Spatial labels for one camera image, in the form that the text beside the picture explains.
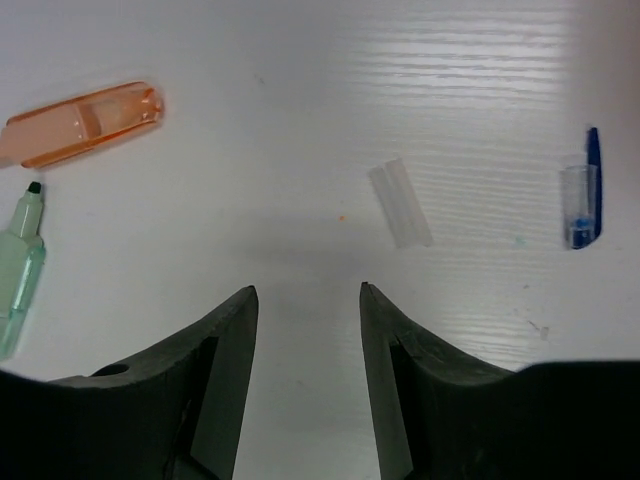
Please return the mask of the peach translucent marker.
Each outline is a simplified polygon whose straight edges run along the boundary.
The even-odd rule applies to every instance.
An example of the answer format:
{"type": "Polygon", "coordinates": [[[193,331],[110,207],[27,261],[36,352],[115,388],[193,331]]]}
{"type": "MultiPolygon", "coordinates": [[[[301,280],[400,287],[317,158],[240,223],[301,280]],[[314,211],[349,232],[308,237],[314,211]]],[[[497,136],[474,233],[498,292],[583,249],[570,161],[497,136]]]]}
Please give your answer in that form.
{"type": "Polygon", "coordinates": [[[65,99],[7,120],[1,164],[48,168],[157,128],[164,114],[162,93],[144,81],[65,99]]]}

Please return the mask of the mint green highlighter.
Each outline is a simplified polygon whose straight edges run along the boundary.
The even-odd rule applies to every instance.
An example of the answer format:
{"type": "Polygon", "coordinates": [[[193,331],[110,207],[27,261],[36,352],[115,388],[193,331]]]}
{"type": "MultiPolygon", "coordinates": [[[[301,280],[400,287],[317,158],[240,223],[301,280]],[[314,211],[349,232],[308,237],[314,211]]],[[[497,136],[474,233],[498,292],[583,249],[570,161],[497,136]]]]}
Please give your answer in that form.
{"type": "Polygon", "coordinates": [[[31,182],[1,231],[1,360],[16,350],[45,262],[39,235],[43,208],[42,184],[31,182]]]}

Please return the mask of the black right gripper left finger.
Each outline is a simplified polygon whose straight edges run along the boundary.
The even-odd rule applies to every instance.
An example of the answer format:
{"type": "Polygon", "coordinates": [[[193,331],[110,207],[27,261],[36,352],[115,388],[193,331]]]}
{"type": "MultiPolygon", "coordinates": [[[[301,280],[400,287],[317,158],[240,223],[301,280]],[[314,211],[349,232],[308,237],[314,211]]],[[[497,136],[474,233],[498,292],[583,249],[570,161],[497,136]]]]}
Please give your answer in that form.
{"type": "Polygon", "coordinates": [[[199,321],[89,376],[1,376],[5,479],[229,479],[259,301],[240,289],[199,321]]]}

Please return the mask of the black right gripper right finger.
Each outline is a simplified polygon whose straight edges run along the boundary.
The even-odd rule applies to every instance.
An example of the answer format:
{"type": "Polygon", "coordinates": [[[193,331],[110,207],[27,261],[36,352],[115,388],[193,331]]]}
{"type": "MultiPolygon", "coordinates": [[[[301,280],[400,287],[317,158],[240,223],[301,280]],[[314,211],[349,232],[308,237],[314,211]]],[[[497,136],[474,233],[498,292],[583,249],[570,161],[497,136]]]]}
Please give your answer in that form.
{"type": "Polygon", "coordinates": [[[418,325],[372,284],[359,305],[383,478],[638,477],[637,362],[512,372],[418,325]]]}

